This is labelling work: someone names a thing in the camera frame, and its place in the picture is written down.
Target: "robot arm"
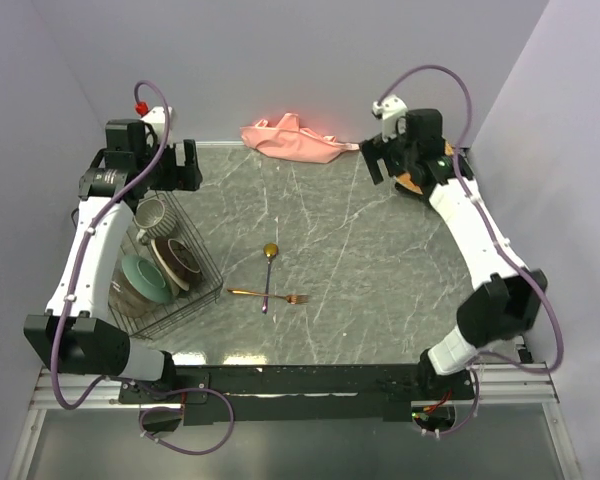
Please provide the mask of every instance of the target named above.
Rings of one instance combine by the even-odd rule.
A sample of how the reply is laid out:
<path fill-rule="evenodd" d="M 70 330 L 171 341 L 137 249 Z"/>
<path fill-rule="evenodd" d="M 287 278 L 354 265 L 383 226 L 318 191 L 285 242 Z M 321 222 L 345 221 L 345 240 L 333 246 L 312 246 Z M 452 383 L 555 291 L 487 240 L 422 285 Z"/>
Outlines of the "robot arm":
<path fill-rule="evenodd" d="M 534 324 L 540 301 L 531 287 L 498 254 L 474 203 L 480 202 L 499 245 L 522 269 L 524 262 L 511 249 L 482 203 L 478 184 L 465 158 L 460 171 L 471 196 L 455 177 L 452 160 L 446 155 L 442 137 L 442 115 L 437 110 L 407 110 L 395 95 L 373 105 L 382 120 L 382 133 L 363 142 L 360 150 L 374 183 L 382 173 L 384 160 L 390 176 L 407 176 L 411 193 L 418 194 L 442 217 L 467 264 L 473 294 L 458 308 L 457 325 L 437 345 L 423 352 L 420 361 L 424 385 L 441 385 L 462 371 L 480 349 L 511 339 Z M 529 272 L 546 290 L 542 271 Z"/>
<path fill-rule="evenodd" d="M 148 189 L 189 190 L 200 187 L 193 140 L 184 140 L 184 165 L 176 163 L 174 146 L 166 146 L 151 174 L 114 204 L 98 223 L 91 219 L 122 188 L 145 169 L 157 148 L 157 136 L 164 131 L 161 107 L 145 112 L 140 120 L 107 123 L 107 147 L 99 152 L 80 180 L 79 218 L 62 278 L 43 315 L 29 315 L 24 333 L 49 368 L 51 351 L 60 315 L 65 308 L 67 288 L 85 235 L 91 235 L 81 262 L 82 268 L 67 313 L 58 355 L 62 373 L 96 374 L 172 383 L 175 369 L 171 355 L 145 347 L 108 322 L 109 286 L 123 237 L 138 202 Z"/>

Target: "gray mug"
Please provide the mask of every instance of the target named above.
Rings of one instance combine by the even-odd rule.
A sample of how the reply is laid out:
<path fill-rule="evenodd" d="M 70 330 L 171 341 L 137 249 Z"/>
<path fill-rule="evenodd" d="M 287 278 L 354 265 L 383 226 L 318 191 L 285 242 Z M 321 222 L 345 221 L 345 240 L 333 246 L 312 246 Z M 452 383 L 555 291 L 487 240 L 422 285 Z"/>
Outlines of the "gray mug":
<path fill-rule="evenodd" d="M 152 238 L 168 237 L 178 223 L 175 212 L 159 198 L 141 202 L 133 221 L 138 227 L 136 241 L 143 245 Z"/>

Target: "gray wall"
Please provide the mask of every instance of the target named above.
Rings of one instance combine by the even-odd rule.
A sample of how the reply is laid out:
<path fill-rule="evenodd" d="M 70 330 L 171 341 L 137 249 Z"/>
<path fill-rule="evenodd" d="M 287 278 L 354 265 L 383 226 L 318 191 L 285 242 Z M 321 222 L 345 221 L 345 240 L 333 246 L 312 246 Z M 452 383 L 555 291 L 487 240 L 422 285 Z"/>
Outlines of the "gray wall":
<path fill-rule="evenodd" d="M 40 368 L 24 319 L 43 311 L 60 277 L 78 179 L 101 140 L 31 3 L 0 0 L 0 478 Z"/>
<path fill-rule="evenodd" d="M 236 140 L 239 127 L 295 111 L 318 132 L 378 132 L 371 104 L 404 70 L 441 63 L 475 97 L 468 143 L 546 0 L 33 0 L 101 123 L 127 108 L 118 92 L 157 82 L 176 134 Z M 463 108 L 442 74 L 414 78 L 411 107 L 438 107 L 456 138 Z"/>
<path fill-rule="evenodd" d="M 474 145 L 491 211 L 549 277 L 555 375 L 585 478 L 600 479 L 600 0 L 552 0 Z M 555 352 L 545 317 L 534 352 Z"/>

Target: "spoon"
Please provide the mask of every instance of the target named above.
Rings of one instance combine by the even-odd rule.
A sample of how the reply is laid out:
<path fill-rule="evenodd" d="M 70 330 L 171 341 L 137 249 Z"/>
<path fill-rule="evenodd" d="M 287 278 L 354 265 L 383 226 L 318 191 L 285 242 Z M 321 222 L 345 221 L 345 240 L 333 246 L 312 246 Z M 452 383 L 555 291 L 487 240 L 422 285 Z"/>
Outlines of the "spoon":
<path fill-rule="evenodd" d="M 267 243 L 264 246 L 264 255 L 267 257 L 267 285 L 265 286 L 264 293 L 269 295 L 269 279 L 271 278 L 271 262 L 278 255 L 278 246 L 275 243 Z M 269 311 L 269 297 L 264 297 L 262 301 L 262 313 L 266 314 Z"/>

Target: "red connector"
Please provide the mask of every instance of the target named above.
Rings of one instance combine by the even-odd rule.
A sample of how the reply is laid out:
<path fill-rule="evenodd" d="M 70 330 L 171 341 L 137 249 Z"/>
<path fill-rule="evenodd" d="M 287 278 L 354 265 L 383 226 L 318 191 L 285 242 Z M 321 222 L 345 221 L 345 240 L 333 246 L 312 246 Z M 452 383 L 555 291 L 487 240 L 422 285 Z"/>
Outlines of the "red connector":
<path fill-rule="evenodd" d="M 136 103 L 136 112 L 138 112 L 138 115 L 141 117 L 144 117 L 147 113 L 149 113 L 149 106 L 147 105 L 147 102 Z"/>

